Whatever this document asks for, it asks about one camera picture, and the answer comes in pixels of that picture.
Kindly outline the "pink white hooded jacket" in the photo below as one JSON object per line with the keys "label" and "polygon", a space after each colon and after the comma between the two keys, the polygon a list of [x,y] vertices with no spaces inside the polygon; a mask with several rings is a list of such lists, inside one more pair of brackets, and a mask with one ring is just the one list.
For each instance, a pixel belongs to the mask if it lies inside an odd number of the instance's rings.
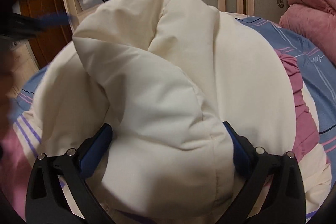
{"label": "pink white hooded jacket", "polygon": [[233,141],[292,151],[306,211],[331,188],[314,100],[295,57],[201,0],[111,0],[87,16],[4,136],[1,189],[25,216],[37,155],[65,153],[105,123],[113,142],[88,185],[117,223],[215,223],[243,187]]}

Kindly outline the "brown wooden door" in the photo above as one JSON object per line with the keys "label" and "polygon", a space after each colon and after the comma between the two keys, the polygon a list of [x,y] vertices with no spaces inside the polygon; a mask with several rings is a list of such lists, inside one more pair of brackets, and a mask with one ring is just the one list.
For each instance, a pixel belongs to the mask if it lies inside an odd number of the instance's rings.
{"label": "brown wooden door", "polygon": [[[32,18],[66,12],[63,0],[19,0],[21,14]],[[37,66],[45,67],[72,39],[69,24],[54,26],[29,39]]]}

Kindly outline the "blue striped bed sheet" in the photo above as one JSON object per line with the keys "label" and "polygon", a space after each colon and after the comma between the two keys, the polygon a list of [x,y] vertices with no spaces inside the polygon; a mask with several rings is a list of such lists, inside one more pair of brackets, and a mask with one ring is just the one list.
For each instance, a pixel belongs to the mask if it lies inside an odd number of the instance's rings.
{"label": "blue striped bed sheet", "polygon": [[[327,161],[332,173],[335,173],[335,67],[332,62],[310,40],[277,27],[270,21],[255,16],[240,20],[240,23],[259,32],[271,46],[290,59],[296,59],[307,91],[313,98],[308,103],[310,112],[317,116],[319,140],[325,147]],[[29,111],[33,102],[33,94],[40,84],[46,68],[35,73],[24,85],[21,92],[11,100],[12,109],[9,114],[11,122],[7,139],[1,143],[4,149],[1,160],[1,189],[20,216],[25,214],[25,196],[31,167],[23,153],[21,141],[25,140],[29,147],[33,145],[31,125],[27,123],[23,113]]]}

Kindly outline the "rolled pink quilt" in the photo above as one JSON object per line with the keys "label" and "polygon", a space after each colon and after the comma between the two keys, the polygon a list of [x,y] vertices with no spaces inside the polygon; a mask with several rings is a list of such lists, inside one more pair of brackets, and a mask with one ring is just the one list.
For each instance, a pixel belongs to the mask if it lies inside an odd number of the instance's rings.
{"label": "rolled pink quilt", "polygon": [[279,24],[309,39],[335,63],[335,0],[287,0]]}

